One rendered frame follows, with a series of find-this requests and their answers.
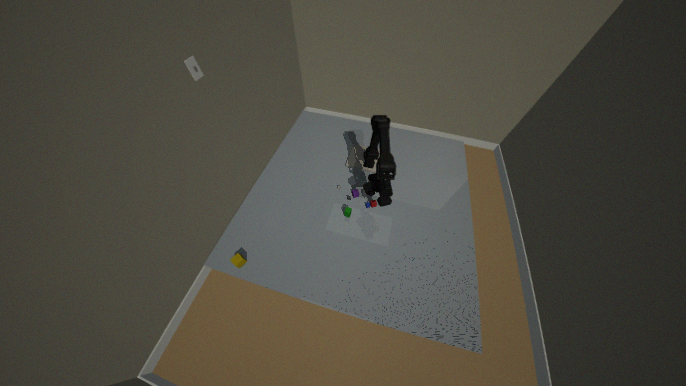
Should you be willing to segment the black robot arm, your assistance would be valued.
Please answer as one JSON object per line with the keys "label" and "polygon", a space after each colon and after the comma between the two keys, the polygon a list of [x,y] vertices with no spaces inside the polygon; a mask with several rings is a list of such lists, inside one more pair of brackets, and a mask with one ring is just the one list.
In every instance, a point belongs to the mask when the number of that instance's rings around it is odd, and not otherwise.
{"label": "black robot arm", "polygon": [[[381,198],[389,198],[393,195],[390,181],[395,180],[396,175],[396,163],[390,150],[390,119],[387,118],[386,115],[374,115],[373,118],[371,118],[371,126],[373,133],[370,146],[366,148],[366,151],[364,151],[363,154],[365,160],[363,166],[373,169],[375,164],[374,160],[378,159],[376,164],[376,182],[378,183],[378,188],[374,182],[374,178],[372,181],[363,184],[363,188],[369,196],[375,195],[375,192],[379,189]],[[380,154],[378,151],[378,144],[380,145]]]}

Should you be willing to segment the yellow block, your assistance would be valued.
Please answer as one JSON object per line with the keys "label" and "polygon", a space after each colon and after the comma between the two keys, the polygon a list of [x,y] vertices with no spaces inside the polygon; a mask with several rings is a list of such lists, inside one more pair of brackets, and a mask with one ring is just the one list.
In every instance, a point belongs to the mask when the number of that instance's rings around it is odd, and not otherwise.
{"label": "yellow block", "polygon": [[235,255],[235,257],[232,257],[230,260],[233,262],[233,264],[234,264],[236,267],[239,267],[239,268],[240,268],[244,263],[247,263],[246,259],[245,259],[242,255],[240,255],[239,253],[237,253],[237,254]]}

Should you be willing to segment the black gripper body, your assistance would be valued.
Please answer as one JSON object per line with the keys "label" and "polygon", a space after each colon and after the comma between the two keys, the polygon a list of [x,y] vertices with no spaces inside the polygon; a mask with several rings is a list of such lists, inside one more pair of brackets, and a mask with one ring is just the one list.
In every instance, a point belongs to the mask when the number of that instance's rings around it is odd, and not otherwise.
{"label": "black gripper body", "polygon": [[[375,184],[376,184],[376,186],[377,186],[377,188],[378,188],[378,183],[376,182],[376,173],[370,174],[370,175],[368,176],[368,180],[369,180],[369,181],[372,181],[373,178],[374,178],[374,180],[375,180],[374,182],[375,182]],[[389,198],[381,198],[381,197],[379,197],[379,198],[377,199],[377,201],[378,201],[378,204],[379,204],[380,207],[386,206],[386,205],[391,205],[391,203],[392,203],[391,197],[389,197]]]}

